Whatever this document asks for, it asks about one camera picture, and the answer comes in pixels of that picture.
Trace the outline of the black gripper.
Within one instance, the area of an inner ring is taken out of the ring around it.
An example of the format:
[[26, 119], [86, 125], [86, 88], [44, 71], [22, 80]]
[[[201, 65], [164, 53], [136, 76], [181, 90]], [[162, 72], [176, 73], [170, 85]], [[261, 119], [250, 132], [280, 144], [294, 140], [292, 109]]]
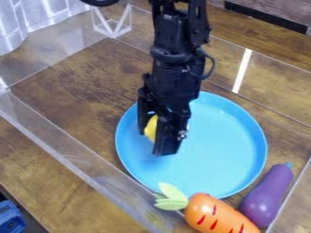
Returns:
[[190, 117], [189, 103], [198, 96], [206, 53], [201, 47], [178, 54], [160, 48], [150, 49], [152, 72], [141, 76], [138, 89], [138, 132], [154, 116], [153, 154], [168, 156], [177, 153], [186, 137]]

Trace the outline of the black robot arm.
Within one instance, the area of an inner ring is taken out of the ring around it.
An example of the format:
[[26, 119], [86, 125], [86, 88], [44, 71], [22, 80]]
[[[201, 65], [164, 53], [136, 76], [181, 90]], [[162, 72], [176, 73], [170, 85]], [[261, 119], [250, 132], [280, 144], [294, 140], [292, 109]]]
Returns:
[[152, 71], [141, 75], [137, 124], [156, 120], [153, 154], [172, 155], [186, 136], [189, 102], [198, 96], [212, 59], [201, 46], [209, 41], [205, 0], [149, 0], [154, 27]]

